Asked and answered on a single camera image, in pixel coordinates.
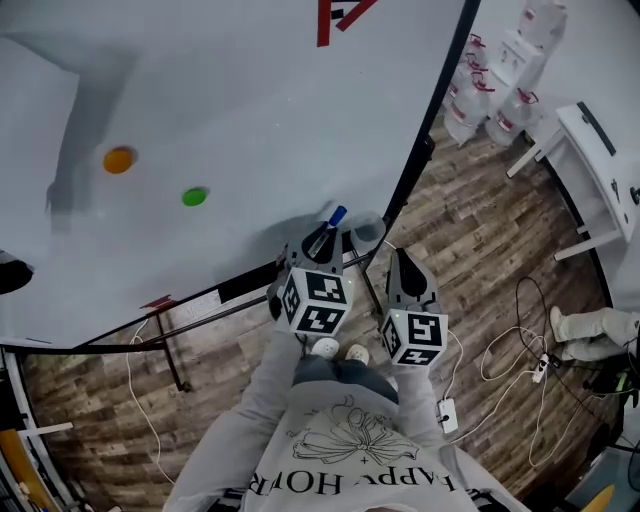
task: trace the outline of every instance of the orange dot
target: orange dot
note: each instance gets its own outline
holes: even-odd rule
[[[131,148],[115,148],[104,155],[102,165],[104,170],[111,174],[127,172],[135,160],[135,154]]]

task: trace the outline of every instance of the black and white cube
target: black and white cube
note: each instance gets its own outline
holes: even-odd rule
[[[447,349],[448,316],[390,309],[382,324],[393,364],[430,366]]]
[[[353,282],[343,276],[293,268],[282,293],[282,309],[297,334],[333,336],[353,304]]]

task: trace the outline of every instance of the person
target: person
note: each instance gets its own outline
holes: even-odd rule
[[[354,345],[309,355],[280,319],[240,403],[210,426],[166,512],[527,509],[447,445],[428,368],[393,367],[398,389]]]
[[[637,356],[638,313],[603,308],[565,316],[558,306],[553,306],[549,321],[556,341],[566,343],[562,350],[564,361],[600,361],[627,351]]]

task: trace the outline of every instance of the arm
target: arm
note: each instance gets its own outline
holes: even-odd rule
[[[301,353],[292,334],[272,334],[240,403],[209,427],[182,469],[165,511],[207,510],[226,489],[249,484],[287,407]]]
[[[444,439],[429,369],[394,365],[392,374],[398,383],[399,432],[425,448],[438,449]]]

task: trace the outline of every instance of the gray pants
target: gray pants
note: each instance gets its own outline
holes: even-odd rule
[[[639,328],[640,314],[611,308],[565,316],[558,325],[558,341],[575,341],[567,343],[562,358],[600,361],[627,350],[636,355]]]

